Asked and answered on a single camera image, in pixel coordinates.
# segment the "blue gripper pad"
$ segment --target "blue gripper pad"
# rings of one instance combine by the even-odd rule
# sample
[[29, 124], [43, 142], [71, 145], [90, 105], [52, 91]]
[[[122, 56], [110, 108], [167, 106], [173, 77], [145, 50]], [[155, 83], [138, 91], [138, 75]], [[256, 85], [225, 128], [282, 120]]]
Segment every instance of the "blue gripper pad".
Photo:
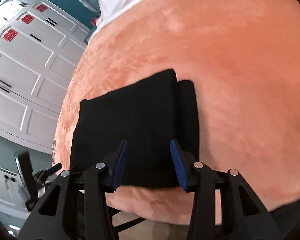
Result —
[[121, 152], [113, 169], [111, 187], [115, 191], [121, 185], [124, 169], [128, 160], [128, 141], [124, 141]]
[[183, 155], [183, 152], [176, 139], [173, 139], [170, 142], [170, 153], [171, 153], [174, 169], [176, 170], [179, 185], [180, 187], [183, 188], [184, 191], [186, 191], [189, 187], [188, 174], [185, 168], [185, 164], [183, 163], [181, 157], [181, 155]]

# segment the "white wardrobe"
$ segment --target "white wardrobe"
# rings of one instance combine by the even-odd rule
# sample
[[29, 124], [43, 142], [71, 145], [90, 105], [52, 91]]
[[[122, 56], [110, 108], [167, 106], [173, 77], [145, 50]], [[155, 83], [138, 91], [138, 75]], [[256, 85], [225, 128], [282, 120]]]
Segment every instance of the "white wardrobe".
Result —
[[89, 29], [47, 0], [0, 6], [0, 136], [51, 154]]

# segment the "beige floor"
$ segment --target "beige floor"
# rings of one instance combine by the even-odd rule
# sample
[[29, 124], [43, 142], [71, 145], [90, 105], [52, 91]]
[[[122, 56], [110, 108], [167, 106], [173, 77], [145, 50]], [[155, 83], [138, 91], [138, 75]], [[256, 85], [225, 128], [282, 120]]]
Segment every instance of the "beige floor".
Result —
[[[117, 226], [137, 218], [124, 212], [113, 217], [113, 225]], [[188, 226], [169, 225], [145, 220], [142, 223], [119, 233], [120, 240], [184, 240]]]

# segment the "orange bedspread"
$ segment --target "orange bedspread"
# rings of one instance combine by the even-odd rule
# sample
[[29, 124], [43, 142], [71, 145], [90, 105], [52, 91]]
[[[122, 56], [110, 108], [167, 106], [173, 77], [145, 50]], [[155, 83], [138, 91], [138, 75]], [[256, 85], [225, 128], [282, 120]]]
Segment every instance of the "orange bedspread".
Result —
[[[55, 161], [69, 167], [82, 99], [167, 68], [194, 82], [202, 162], [238, 169], [269, 210], [300, 197], [296, 0], [146, 0], [128, 11], [91, 40], [74, 71]], [[178, 224], [189, 223], [192, 200], [179, 188], [107, 196], [115, 208]]]

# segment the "black door handle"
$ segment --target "black door handle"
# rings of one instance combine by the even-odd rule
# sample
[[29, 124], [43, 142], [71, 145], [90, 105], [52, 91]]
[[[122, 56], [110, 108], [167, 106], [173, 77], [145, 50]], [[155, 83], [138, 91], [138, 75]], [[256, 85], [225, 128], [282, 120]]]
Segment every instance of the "black door handle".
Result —
[[6, 82], [2, 81], [1, 79], [0, 79], [0, 82], [1, 82], [1, 83], [3, 83], [3, 84], [5, 84], [7, 87], [10, 87], [10, 88], [12, 88], [12, 86], [10, 86], [8, 83], [6, 83]]
[[40, 40], [39, 38], [37, 38], [36, 36], [34, 36], [34, 35], [32, 35], [32, 34], [30, 34], [30, 36], [31, 36], [32, 38], [35, 38], [37, 41], [40, 41], [40, 42], [41, 42], [41, 40]]
[[56, 23], [54, 20], [48, 18], [49, 21], [53, 22], [55, 25], [57, 25], [58, 23]]
[[0, 89], [2, 89], [3, 91], [6, 91], [7, 93], [10, 93], [9, 90], [7, 90], [7, 89], [5, 89], [5, 88], [3, 88], [3, 87], [1, 87], [1, 86], [0, 86]]
[[47, 23], [50, 23], [52, 26], [56, 26], [55, 24], [49, 22], [48, 20], [46, 20]]

